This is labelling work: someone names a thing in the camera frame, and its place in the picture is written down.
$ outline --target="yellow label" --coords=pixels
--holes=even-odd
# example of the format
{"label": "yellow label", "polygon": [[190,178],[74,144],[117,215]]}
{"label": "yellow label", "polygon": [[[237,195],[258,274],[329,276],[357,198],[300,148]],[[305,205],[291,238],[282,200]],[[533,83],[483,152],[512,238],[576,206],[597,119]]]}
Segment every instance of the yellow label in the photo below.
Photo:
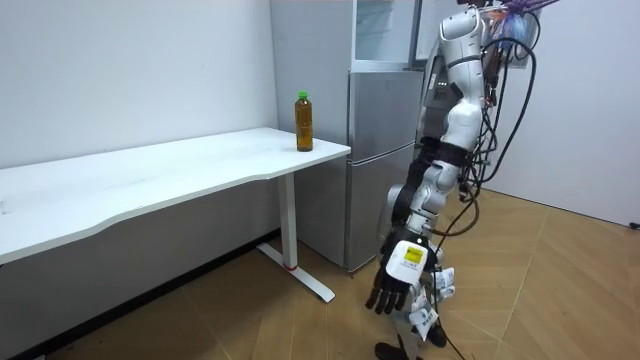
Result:
{"label": "yellow label", "polygon": [[407,249],[407,253],[404,255],[404,258],[405,260],[409,260],[412,263],[419,264],[420,260],[422,260],[422,250],[409,247],[409,249]]}

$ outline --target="humanoid robot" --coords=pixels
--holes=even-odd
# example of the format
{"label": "humanoid robot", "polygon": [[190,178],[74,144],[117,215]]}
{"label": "humanoid robot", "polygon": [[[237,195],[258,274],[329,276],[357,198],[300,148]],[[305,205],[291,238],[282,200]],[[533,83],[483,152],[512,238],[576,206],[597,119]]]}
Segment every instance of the humanoid robot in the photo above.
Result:
{"label": "humanoid robot", "polygon": [[[484,136],[481,131],[483,122],[487,122],[487,109],[496,105],[497,74],[501,67],[508,66],[517,45],[526,48],[535,61],[535,55],[524,42],[513,38],[496,40],[495,31],[492,37],[490,30],[495,30],[495,24],[486,14],[496,9],[504,14],[510,11],[512,14],[522,13],[556,1],[513,0],[494,7],[487,6],[492,5],[492,1],[458,0],[458,3],[468,4],[468,8],[446,18],[440,25],[436,47],[446,66],[448,91],[457,102],[445,116],[444,123],[424,121],[428,116],[423,111],[424,128],[421,131],[424,137],[420,141],[420,154],[410,166],[406,183],[389,191],[380,216],[380,269],[366,307],[377,314],[384,312],[391,316],[400,346],[377,344],[375,352],[378,359],[421,359],[416,341],[419,338],[428,338],[438,347],[447,344],[446,334],[436,322],[437,307],[434,309],[433,306],[437,306],[438,297],[447,296],[438,284],[441,280],[436,280],[443,276],[436,270],[441,268],[444,255],[432,240],[434,234],[451,234],[447,233],[450,230],[436,230],[438,214],[443,210],[447,196],[457,186],[466,194],[467,201],[473,201],[477,206],[477,199],[469,194],[472,191],[462,180],[462,173],[471,172],[477,177],[470,159]],[[425,80],[429,80],[429,70],[437,58],[433,55],[425,71]],[[425,84],[428,88],[425,93],[433,89],[433,81]]]}

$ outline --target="desk foot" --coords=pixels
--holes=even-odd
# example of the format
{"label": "desk foot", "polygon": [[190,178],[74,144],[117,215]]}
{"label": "desk foot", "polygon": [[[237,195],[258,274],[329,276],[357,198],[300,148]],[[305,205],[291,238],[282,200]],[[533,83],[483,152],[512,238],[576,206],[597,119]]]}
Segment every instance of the desk foot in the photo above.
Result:
{"label": "desk foot", "polygon": [[[287,268],[282,263],[282,254],[280,254],[276,249],[272,248],[267,244],[262,244],[258,246],[258,250],[270,257],[273,261],[277,262],[280,266],[282,266],[285,270]],[[319,298],[324,300],[324,302],[329,302],[333,300],[336,295],[331,291],[328,287],[324,286],[320,281],[316,280],[313,276],[309,275],[306,271],[302,270],[299,266],[297,266],[294,270],[287,270],[287,272],[293,276],[295,276],[298,280],[300,280],[303,284],[305,284],[309,289],[318,295]]]}

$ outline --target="robot finger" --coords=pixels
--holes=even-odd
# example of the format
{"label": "robot finger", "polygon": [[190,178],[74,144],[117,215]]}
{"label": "robot finger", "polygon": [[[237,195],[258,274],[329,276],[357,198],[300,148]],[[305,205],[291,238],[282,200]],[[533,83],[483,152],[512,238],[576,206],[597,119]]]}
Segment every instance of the robot finger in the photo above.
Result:
{"label": "robot finger", "polygon": [[373,289],[371,289],[371,294],[369,294],[369,299],[367,299],[367,302],[365,303],[365,306],[367,307],[367,309],[373,308],[373,306],[376,304],[376,300],[378,300],[378,295],[380,294],[380,288],[382,287],[382,280],[384,279],[384,275],[385,275],[385,271],[381,267],[380,269],[378,269],[378,272],[376,273],[376,277],[373,280]]}
{"label": "robot finger", "polygon": [[384,307],[385,314],[387,315],[391,314],[391,311],[393,311],[393,308],[397,300],[398,300],[398,293],[392,292],[389,295],[389,301],[387,302],[387,306]]}
{"label": "robot finger", "polygon": [[369,295],[369,299],[367,299],[367,302],[364,304],[364,306],[366,306],[367,309],[372,309],[373,305],[376,304],[376,300],[378,300],[379,294],[380,294],[379,287],[374,287],[373,289],[371,289],[371,294]]}
{"label": "robot finger", "polygon": [[383,291],[382,294],[380,294],[380,299],[378,300],[378,305],[376,306],[376,309],[375,309],[376,314],[378,315],[382,314],[382,310],[384,310],[384,307],[387,305],[388,299],[389,299],[389,292]]}
{"label": "robot finger", "polygon": [[395,304],[397,311],[401,311],[402,310],[402,308],[404,307],[405,301],[407,301],[407,291],[402,291],[398,295],[398,300],[396,301],[396,304]]}

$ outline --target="white wall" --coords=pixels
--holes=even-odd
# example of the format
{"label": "white wall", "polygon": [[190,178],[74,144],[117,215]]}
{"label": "white wall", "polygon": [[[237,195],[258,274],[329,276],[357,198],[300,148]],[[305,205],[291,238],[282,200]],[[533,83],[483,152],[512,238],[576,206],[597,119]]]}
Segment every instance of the white wall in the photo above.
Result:
{"label": "white wall", "polygon": [[[564,0],[542,11],[538,76],[529,110],[487,187],[627,225],[640,221],[640,50],[637,0]],[[502,143],[524,99],[529,69],[509,74]]]}
{"label": "white wall", "polygon": [[2,0],[0,168],[276,126],[267,0]]}
{"label": "white wall", "polygon": [[[268,0],[0,2],[0,168],[258,126],[277,127]],[[277,228],[273,185],[5,265],[0,359]]]}

